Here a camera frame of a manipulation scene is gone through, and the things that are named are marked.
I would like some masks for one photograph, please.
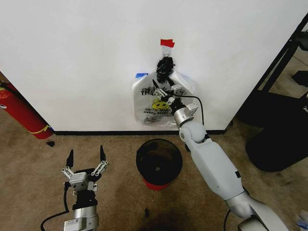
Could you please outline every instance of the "yellow smiley face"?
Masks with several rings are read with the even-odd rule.
[[[152,108],[156,110],[163,110],[163,109],[168,109],[169,105],[166,102],[155,100],[154,103],[152,104]]]

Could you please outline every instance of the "baseboard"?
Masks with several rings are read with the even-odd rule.
[[[226,130],[207,130],[209,135],[221,135]],[[178,135],[179,131],[54,131],[60,136],[115,136],[115,135]]]

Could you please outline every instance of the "red tape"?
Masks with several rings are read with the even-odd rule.
[[[167,47],[173,48],[174,44],[175,43],[173,42],[173,39],[161,39],[160,40],[160,45],[161,46],[167,46]]]

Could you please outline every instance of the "beige carpet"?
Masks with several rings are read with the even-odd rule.
[[[36,231],[46,217],[64,211],[61,172],[73,148],[74,169],[95,167],[103,144],[110,166],[99,181],[97,200],[99,231],[222,230],[225,203],[212,193],[196,169],[189,152],[177,136],[55,136],[37,140],[0,110],[1,231]],[[256,199],[268,204],[291,231],[299,230],[296,215],[308,210],[308,159],[279,173],[258,170],[245,152],[247,139],[259,129],[237,120],[225,135],[212,135],[242,175],[243,185]],[[147,140],[164,138],[173,142],[183,156],[178,178],[160,192],[146,188],[136,164],[136,150]],[[55,141],[54,147],[46,141]],[[69,208],[75,200],[68,192]],[[144,216],[144,210],[150,216]],[[63,230],[72,214],[46,223],[46,231]],[[231,214],[227,230],[241,222]]]

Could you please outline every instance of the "red fire extinguisher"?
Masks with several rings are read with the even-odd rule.
[[[52,135],[48,124],[32,109],[11,83],[0,86],[0,107],[36,138],[45,139]]]

